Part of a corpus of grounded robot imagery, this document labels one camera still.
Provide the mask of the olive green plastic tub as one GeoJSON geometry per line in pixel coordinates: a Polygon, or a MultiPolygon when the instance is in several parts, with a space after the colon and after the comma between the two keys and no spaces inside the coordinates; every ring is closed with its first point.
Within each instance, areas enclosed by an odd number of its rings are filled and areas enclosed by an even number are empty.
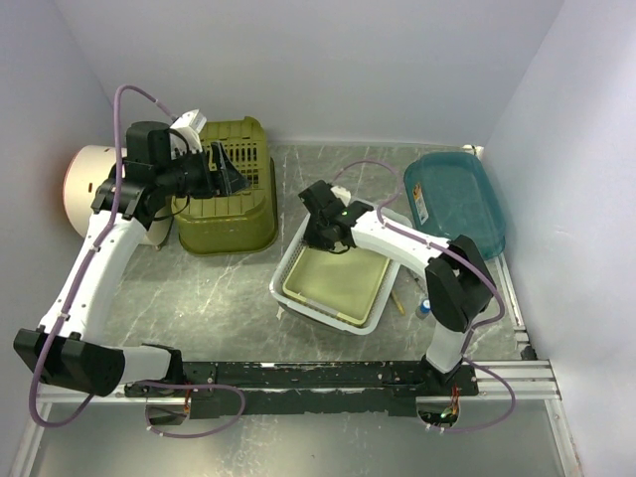
{"type": "Polygon", "coordinates": [[[224,146],[230,161],[249,181],[249,187],[229,197],[174,198],[171,212],[182,247],[197,255],[248,253],[269,247],[278,233],[274,162],[259,121],[207,123],[200,132],[207,152],[224,146]]]}

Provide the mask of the pale yellow perforated basket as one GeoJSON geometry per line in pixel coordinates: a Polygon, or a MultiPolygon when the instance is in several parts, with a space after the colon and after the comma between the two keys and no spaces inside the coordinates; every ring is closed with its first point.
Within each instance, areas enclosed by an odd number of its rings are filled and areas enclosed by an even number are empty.
{"type": "Polygon", "coordinates": [[[368,321],[390,260],[352,248],[342,254],[303,247],[283,280],[284,294],[357,328],[368,321]]]}

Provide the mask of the translucent blue plastic container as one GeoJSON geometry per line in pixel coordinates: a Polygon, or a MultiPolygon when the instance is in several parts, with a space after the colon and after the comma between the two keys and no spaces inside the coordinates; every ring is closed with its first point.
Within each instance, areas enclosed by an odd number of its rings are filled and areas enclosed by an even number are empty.
{"type": "Polygon", "coordinates": [[[418,231],[447,239],[467,236],[486,260],[503,252],[505,218],[475,155],[427,153],[406,167],[403,184],[418,231]]]}

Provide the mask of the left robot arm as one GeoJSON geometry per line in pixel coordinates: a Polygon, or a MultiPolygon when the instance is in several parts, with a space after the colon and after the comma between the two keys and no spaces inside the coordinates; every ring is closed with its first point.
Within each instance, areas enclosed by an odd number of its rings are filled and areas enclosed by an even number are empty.
{"type": "Polygon", "coordinates": [[[84,242],[60,295],[36,329],[21,329],[14,339],[34,386],[99,397],[142,381],[164,397],[183,389],[180,351],[107,347],[100,334],[131,255],[167,202],[227,197],[248,185],[220,143],[202,145],[204,125],[180,117],[171,125],[140,121],[127,129],[126,153],[95,191],[84,242]]]}

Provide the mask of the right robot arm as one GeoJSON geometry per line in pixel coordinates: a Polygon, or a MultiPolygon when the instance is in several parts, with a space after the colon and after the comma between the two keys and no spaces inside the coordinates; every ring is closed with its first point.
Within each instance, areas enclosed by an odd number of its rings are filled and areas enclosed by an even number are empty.
{"type": "Polygon", "coordinates": [[[467,236],[445,239],[418,232],[323,180],[298,197],[309,213],[304,240],[310,246],[369,250],[424,278],[436,324],[420,362],[421,381],[429,393],[445,394],[460,373],[475,319],[497,291],[475,242],[467,236]]]}

